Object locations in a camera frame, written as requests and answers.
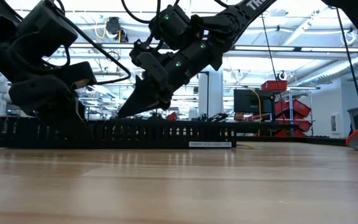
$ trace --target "label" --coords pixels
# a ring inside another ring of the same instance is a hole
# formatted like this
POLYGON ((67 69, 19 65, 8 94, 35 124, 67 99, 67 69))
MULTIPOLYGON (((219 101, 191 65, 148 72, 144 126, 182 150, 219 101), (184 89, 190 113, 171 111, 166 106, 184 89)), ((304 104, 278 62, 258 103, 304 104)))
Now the label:
POLYGON ((266 0, 250 0, 247 2, 247 6, 252 8, 252 10, 257 10, 266 0))
POLYGON ((189 147, 224 148, 232 146, 231 142, 189 142, 189 147))

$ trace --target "red shelf bin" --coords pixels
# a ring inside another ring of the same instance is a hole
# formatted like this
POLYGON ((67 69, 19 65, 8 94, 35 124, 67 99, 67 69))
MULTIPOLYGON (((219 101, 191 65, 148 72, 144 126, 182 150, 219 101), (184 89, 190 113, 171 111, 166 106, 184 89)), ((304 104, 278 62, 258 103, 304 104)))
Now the red shelf bin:
MULTIPOLYGON (((284 119, 288 119, 285 115, 281 115, 276 118, 278 123, 289 124, 290 121, 283 121, 283 117, 284 117, 284 119)), ((293 119, 303 119, 303 118, 297 114, 294 114, 293 119)), ((299 129, 301 129, 303 132, 308 132, 311 128, 311 122, 309 122, 309 121, 294 121, 294 124, 298 125, 299 129)))
MULTIPOLYGON (((277 134, 274 135, 275 137, 291 137, 291 131, 287 132, 285 130, 279 131, 277 134)), ((305 137, 305 134, 303 134, 299 130, 294 130, 293 136, 296 138, 302 138, 305 137)))
POLYGON ((261 90, 263 91, 286 91, 287 90, 287 82, 288 81, 275 81, 275 80, 270 80, 270 81, 266 81, 264 84, 262 84, 261 86, 261 90))
POLYGON ((292 106, 293 106, 294 112, 296 112, 300 116, 302 116, 304 118, 309 116, 311 108, 306 106, 306 105, 304 105, 300 101, 298 101, 298 100, 292 101, 292 106))
POLYGON ((281 114, 282 110, 281 107, 283 106, 283 112, 285 112, 287 109, 290 108, 290 104, 286 103, 285 101, 278 101, 276 102, 274 109, 276 112, 276 116, 278 116, 279 114, 281 114))

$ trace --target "wooden table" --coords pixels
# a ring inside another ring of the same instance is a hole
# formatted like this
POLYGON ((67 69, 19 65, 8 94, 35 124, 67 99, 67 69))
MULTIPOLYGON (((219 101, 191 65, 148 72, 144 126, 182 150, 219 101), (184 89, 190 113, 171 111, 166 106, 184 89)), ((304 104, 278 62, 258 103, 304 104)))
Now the wooden table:
POLYGON ((358 152, 0 149, 0 223, 358 224, 358 152))

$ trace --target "yellow cable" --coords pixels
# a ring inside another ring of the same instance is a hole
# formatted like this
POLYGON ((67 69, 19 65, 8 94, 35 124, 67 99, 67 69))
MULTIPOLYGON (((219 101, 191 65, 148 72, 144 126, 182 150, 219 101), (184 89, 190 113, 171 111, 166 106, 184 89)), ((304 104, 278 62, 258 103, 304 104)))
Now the yellow cable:
POLYGON ((262 124, 262 103, 260 102, 260 97, 258 95, 258 93, 255 90, 250 90, 252 92, 255 93, 255 95, 258 97, 258 101, 259 101, 259 124, 262 124))
POLYGON ((94 33, 96 34, 97 37, 99 37, 100 39, 103 39, 106 36, 106 26, 107 26, 107 21, 104 23, 104 30, 103 30, 103 36, 100 36, 98 34, 98 22, 96 22, 96 25, 94 27, 94 33))

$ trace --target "black cable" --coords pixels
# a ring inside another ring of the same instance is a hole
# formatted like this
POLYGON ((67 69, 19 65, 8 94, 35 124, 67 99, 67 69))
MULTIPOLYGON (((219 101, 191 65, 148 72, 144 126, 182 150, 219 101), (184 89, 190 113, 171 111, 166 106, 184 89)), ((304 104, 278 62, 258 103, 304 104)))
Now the black cable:
POLYGON ((352 64, 352 58, 351 58, 351 54, 350 54, 350 52, 349 52, 349 46, 347 45, 346 35, 345 35, 345 31, 344 31, 344 29, 343 29, 342 19, 341 19, 341 15, 340 15, 340 13, 339 13, 339 9, 338 9, 338 8, 336 8, 336 13, 337 13, 337 15, 338 15, 339 25, 341 26, 342 36, 343 36, 343 39, 344 39, 345 48, 346 48, 346 53, 347 53, 347 59, 349 59, 349 65, 350 65, 350 67, 351 67, 351 72, 352 72, 354 87, 356 88, 356 93, 357 93, 357 97, 358 97, 358 84, 357 84, 357 79, 356 79, 356 75, 355 75, 355 73, 354 73, 354 68, 353 68, 353 64, 352 64))
POLYGON ((117 53, 117 52, 115 52, 115 51, 109 51, 108 54, 109 54, 109 55, 111 55, 111 54, 116 55, 116 56, 117 56, 117 59, 116 59, 117 61, 119 61, 119 60, 121 59, 121 56, 119 55, 119 53, 117 53))
POLYGON ((60 9, 61 9, 62 12, 63 12, 63 15, 66 15, 66 9, 65 9, 65 6, 64 6, 63 3, 62 3, 62 0, 56 0, 56 2, 59 4, 60 9))
POLYGON ((163 40, 160 40, 160 42, 158 43, 157 47, 154 48, 154 50, 157 52, 159 51, 161 48, 162 48, 162 45, 164 44, 164 41, 163 40))
POLYGON ((127 73, 127 76, 124 78, 118 78, 116 80, 109 80, 109 81, 104 81, 104 82, 97 82, 96 85, 105 85, 105 84, 110 84, 110 83, 116 83, 116 82, 121 82, 121 81, 128 80, 131 78, 131 72, 128 70, 128 68, 123 66, 113 56, 111 56, 109 53, 107 53, 105 50, 103 50, 103 48, 100 47, 100 45, 93 42, 93 40, 90 37, 88 37, 78 26, 76 26, 71 20, 69 20, 67 17, 65 17, 62 13, 57 13, 57 15, 61 19, 63 19, 65 22, 67 22, 75 31, 77 31, 77 33, 79 33, 86 41, 88 41, 96 50, 100 51, 100 53, 102 53, 106 58, 110 59, 112 62, 114 62, 116 65, 118 65, 118 67, 123 69, 124 72, 127 73))
MULTIPOLYGON (((33 33, 29 33, 29 34, 25 34, 20 36, 19 38, 17 38, 11 45, 11 47, 14 49, 15 46, 20 43, 21 41, 24 41, 30 37, 34 37, 35 35, 40 34, 40 32, 33 32, 33 33)), ((66 51, 66 55, 67 55, 67 61, 66 64, 64 64, 63 66, 56 66, 56 65, 52 65, 51 63, 48 63, 46 61, 42 61, 44 64, 52 67, 52 68, 38 68, 35 66, 32 66, 26 59, 24 59, 21 55, 19 55, 19 53, 17 53, 15 50, 11 51, 11 54, 13 56, 13 59, 22 67, 24 67, 27 71, 38 74, 38 75, 48 75, 51 74, 53 72, 57 72, 60 71, 63 68, 67 68, 68 66, 70 66, 70 52, 68 47, 65 47, 65 51, 66 51)))
POLYGON ((124 7, 125 11, 128 13, 128 15, 131 16, 137 22, 140 22, 140 23, 143 23, 143 24, 148 24, 150 22, 150 21, 146 21, 146 20, 143 20, 143 19, 139 19, 138 17, 133 15, 133 13, 131 13, 131 11, 128 9, 127 4, 125 4, 125 0, 121 0, 121 4, 124 7))
MULTIPOLYGON (((274 73, 274 79, 276 80, 277 88, 280 89, 280 86, 279 86, 279 84, 278 84, 278 79, 277 79, 277 76, 276 76, 276 70, 275 70, 275 68, 274 68, 274 62, 273 62, 273 57, 272 57, 272 51, 270 50, 269 38, 267 37, 265 19, 264 19, 263 16, 262 16, 262 22, 263 22, 263 24, 264 24, 264 30, 265 30, 265 36, 266 36, 266 43, 267 43, 268 53, 269 53, 269 55, 270 55, 270 61, 272 62, 272 68, 273 68, 273 73, 274 73)), ((278 91, 278 94, 279 94, 279 97, 280 97, 281 114, 282 114, 282 116, 283 116, 283 121, 285 121, 284 112, 283 112, 283 99, 282 99, 282 96, 281 96, 281 91, 278 91)))
POLYGON ((153 41, 154 33, 158 29, 158 20, 160 19, 160 11, 161 11, 161 0, 157 0, 157 10, 155 13, 155 20, 153 29, 150 32, 149 37, 146 40, 146 44, 149 45, 153 41))
POLYGON ((23 17, 19 15, 19 13, 16 12, 6 1, 3 1, 3 4, 18 18, 18 20, 22 21, 23 17))
POLYGON ((218 3, 222 7, 229 7, 226 3, 223 3, 221 0, 214 0, 216 3, 218 3))

